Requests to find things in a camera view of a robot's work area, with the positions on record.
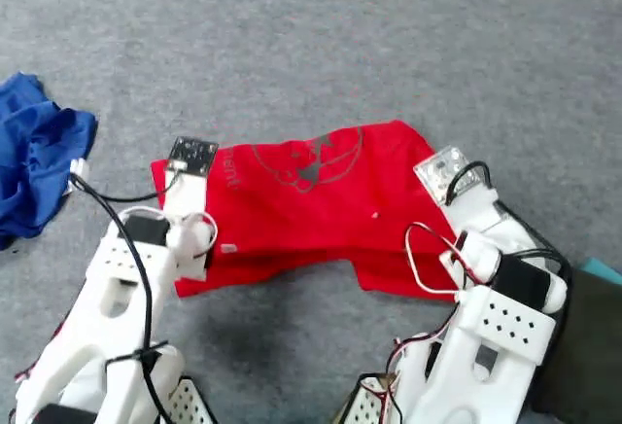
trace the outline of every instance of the white wire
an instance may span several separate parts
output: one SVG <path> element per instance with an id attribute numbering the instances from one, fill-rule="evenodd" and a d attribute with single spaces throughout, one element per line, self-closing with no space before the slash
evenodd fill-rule
<path id="1" fill-rule="evenodd" d="M 216 220 L 208 212 L 192 212 L 192 213 L 189 213 L 186 217 L 184 217 L 184 220 L 188 218 L 192 218 L 194 216 L 200 216 L 200 217 L 207 219 L 210 222 L 210 225 L 212 225 L 212 227 L 214 228 L 214 233 L 212 234 L 210 243 L 208 244 L 207 248 L 204 251 L 206 253 L 210 252 L 210 250 L 214 247 L 214 244 L 216 244 L 216 238 L 218 237 L 218 225 L 216 224 Z"/>
<path id="2" fill-rule="evenodd" d="M 412 249 L 410 248 L 410 231 L 414 227 L 422 228 L 423 230 L 426 230 L 430 234 L 433 234 L 433 235 L 439 237 L 440 239 L 443 240 L 443 242 L 445 244 L 447 244 L 447 246 L 449 248 L 451 248 L 451 250 L 455 254 L 457 254 L 457 255 L 459 255 L 461 257 L 462 257 L 462 254 L 461 254 L 461 252 L 458 250 L 458 248 L 456 246 L 454 246 L 451 242 L 449 242 L 449 240 L 446 237 L 442 236 L 441 234 L 438 234 L 436 231 L 432 230 L 425 223 L 421 223 L 421 222 L 413 222 L 413 223 L 411 223 L 410 226 L 408 227 L 408 230 L 406 230 L 406 235 L 404 237 L 404 246 L 406 247 L 406 254 L 408 255 L 408 263 L 410 264 L 410 268 L 412 269 L 413 275 L 415 275 L 415 281 L 417 282 L 417 284 L 419 285 L 419 287 L 422 290 L 424 290 L 427 293 L 430 293 L 431 295 L 452 295 L 452 296 L 456 295 L 457 293 L 460 292 L 460 290 L 436 290 L 435 288 L 430 288 L 423 281 L 421 281 L 421 278 L 419 278 L 419 270 L 417 269 L 417 265 L 415 264 L 415 259 L 414 259 L 413 255 L 412 255 Z"/>

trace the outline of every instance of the blue cloth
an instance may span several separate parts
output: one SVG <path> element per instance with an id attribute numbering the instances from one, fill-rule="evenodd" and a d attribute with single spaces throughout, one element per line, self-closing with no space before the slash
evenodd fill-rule
<path id="1" fill-rule="evenodd" d="M 33 237 L 58 210 L 71 159 L 88 153 L 97 120 L 60 109 L 35 76 L 0 86 L 0 250 Z"/>

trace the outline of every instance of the gray felt surface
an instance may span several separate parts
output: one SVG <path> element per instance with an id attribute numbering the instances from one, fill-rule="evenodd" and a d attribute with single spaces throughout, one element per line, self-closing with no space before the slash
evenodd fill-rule
<path id="1" fill-rule="evenodd" d="M 0 0 L 0 78 L 38 74 L 98 115 L 91 181 L 115 194 L 150 190 L 149 162 L 178 134 L 280 141 L 401 118 L 488 161 L 504 200 L 574 262 L 620 268 L 621 14 L 622 0 Z M 1 409 L 106 225 L 75 195 L 0 254 Z M 171 299 L 157 337 L 222 422 L 320 423 L 393 336 L 447 308 L 364 293 L 334 263 Z"/>

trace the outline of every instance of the red t-shirt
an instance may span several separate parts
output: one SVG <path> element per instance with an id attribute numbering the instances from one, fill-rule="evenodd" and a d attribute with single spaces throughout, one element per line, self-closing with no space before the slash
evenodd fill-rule
<path id="1" fill-rule="evenodd" d="M 403 236 L 409 223 L 420 221 L 455 239 L 413 171 L 433 153 L 400 121 L 220 149 L 207 186 L 207 211 L 219 225 L 219 238 L 206 280 L 181 280 L 178 294 L 257 283 L 297 266 L 347 259 L 363 289 L 430 298 L 414 281 Z M 165 160 L 152 163 L 158 190 L 164 166 Z M 438 262 L 445 248 L 437 238 L 413 231 L 411 245 L 424 282 L 455 288 Z"/>

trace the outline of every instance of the led light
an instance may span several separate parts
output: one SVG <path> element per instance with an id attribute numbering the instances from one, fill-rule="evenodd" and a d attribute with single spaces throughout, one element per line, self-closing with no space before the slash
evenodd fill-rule
<path id="1" fill-rule="evenodd" d="M 467 158 L 458 147 L 446 147 L 413 169 L 436 203 L 443 203 L 449 183 L 467 164 Z M 476 172 L 469 171 L 458 182 L 454 191 L 456 195 L 460 195 L 481 182 Z"/>

